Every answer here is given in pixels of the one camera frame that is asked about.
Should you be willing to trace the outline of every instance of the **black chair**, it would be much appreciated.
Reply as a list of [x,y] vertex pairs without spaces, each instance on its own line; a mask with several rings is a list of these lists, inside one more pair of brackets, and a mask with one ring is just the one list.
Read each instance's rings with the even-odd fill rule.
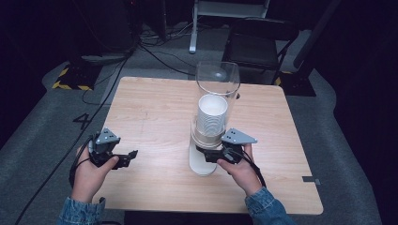
[[[298,37],[299,29],[291,22],[265,18],[244,18],[232,24],[222,60],[240,67],[275,70],[278,78],[288,47]],[[283,43],[277,51],[276,41]]]

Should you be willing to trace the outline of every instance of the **wood grain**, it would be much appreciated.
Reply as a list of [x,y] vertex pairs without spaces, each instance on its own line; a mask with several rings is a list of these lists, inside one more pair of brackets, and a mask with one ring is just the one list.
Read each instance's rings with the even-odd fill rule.
[[[196,113],[194,81],[125,77],[104,126],[121,137],[114,153],[139,150],[128,168],[110,171],[95,196],[107,208],[125,210],[246,213],[245,193],[222,168],[210,176],[189,166],[191,120]],[[323,212],[283,90],[242,84],[228,128],[258,140],[255,163],[268,189],[289,214]]]

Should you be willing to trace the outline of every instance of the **fingers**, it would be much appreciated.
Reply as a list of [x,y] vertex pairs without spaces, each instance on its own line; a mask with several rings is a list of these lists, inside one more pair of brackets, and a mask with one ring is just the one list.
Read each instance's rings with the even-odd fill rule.
[[217,160],[217,164],[219,164],[223,169],[225,169],[227,172],[229,173],[233,173],[234,169],[235,169],[235,165],[231,164],[223,159],[219,159]]
[[251,143],[246,143],[245,145],[243,145],[243,151],[245,151],[249,157],[251,158],[251,160],[254,161],[253,158],[253,149],[252,149],[252,144]]
[[[79,154],[80,149],[82,149],[82,147],[78,147],[77,151],[76,151],[76,156]],[[88,158],[88,147],[86,146],[82,152],[81,158]]]
[[103,164],[100,169],[104,172],[109,172],[119,161],[119,157],[111,157],[105,164]]

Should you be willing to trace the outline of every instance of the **denim sleeve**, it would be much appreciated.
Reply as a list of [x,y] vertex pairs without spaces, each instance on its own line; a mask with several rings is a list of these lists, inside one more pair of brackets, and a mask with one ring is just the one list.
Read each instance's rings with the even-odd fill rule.
[[253,195],[246,197],[245,203],[254,225],[296,224],[286,214],[281,202],[275,199],[265,187],[262,187]]
[[61,214],[56,221],[57,225],[98,225],[100,216],[105,208],[105,199],[99,203],[77,202],[67,197]]

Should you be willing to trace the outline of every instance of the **person's right hand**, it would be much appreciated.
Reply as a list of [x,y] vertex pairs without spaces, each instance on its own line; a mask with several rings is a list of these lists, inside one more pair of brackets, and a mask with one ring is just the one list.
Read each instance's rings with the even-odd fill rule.
[[[86,158],[89,158],[87,147],[82,152],[79,163]],[[105,176],[118,161],[119,157],[111,157],[101,167],[97,167],[90,160],[83,162],[76,170],[74,186],[70,197],[81,203],[91,203],[94,195],[102,186]]]
[[[245,144],[243,151],[254,160],[251,143]],[[254,169],[246,160],[242,159],[238,164],[231,164],[223,159],[219,159],[217,163],[232,175],[235,182],[246,192],[247,196],[251,196],[261,189],[262,185],[258,180],[257,174],[255,174]]]

